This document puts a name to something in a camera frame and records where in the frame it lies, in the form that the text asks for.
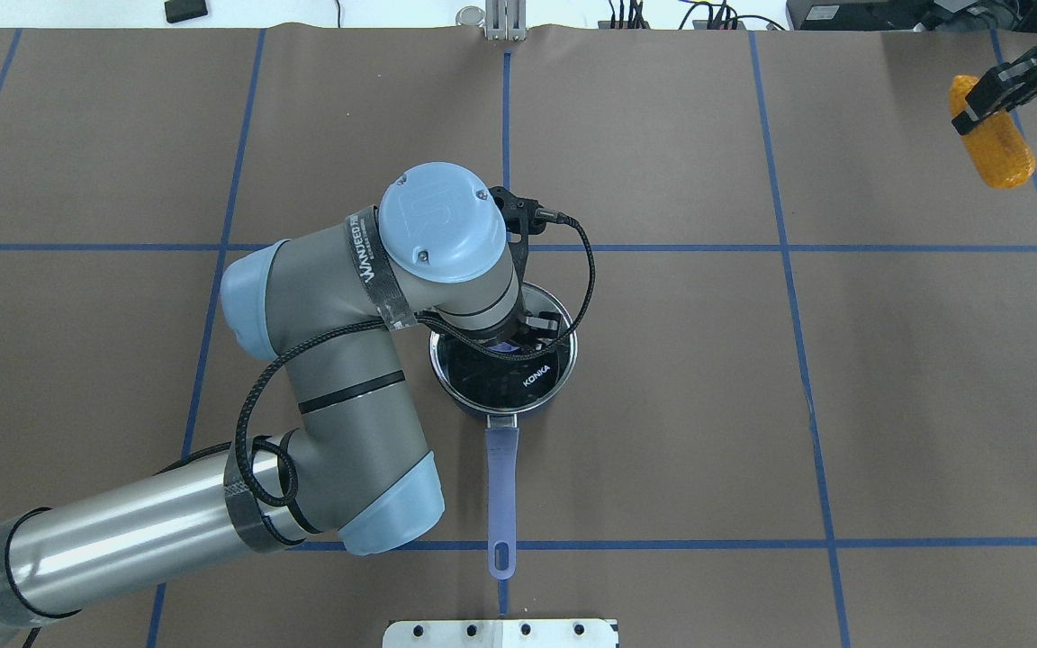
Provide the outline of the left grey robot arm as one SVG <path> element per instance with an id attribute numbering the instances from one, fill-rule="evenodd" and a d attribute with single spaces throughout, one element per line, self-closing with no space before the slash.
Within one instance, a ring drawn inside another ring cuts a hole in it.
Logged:
<path id="1" fill-rule="evenodd" d="M 528 240 L 584 228 L 463 166 L 407 169 L 380 202 L 280 240 L 221 278 L 223 316 L 265 362 L 233 438 L 140 482 L 0 524 L 0 647 L 100 600 L 335 532 L 354 556 L 400 548 L 443 517 L 398 329 L 424 327 L 506 364 L 550 356 L 580 317 L 524 304 Z"/>

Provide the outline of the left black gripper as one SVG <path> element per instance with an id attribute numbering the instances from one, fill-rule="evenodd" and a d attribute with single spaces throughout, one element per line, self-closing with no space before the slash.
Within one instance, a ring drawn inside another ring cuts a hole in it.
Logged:
<path id="1" fill-rule="evenodd" d="M 520 311 L 482 342 L 492 353 L 529 354 L 545 348 L 565 332 L 565 319 L 555 310 Z"/>

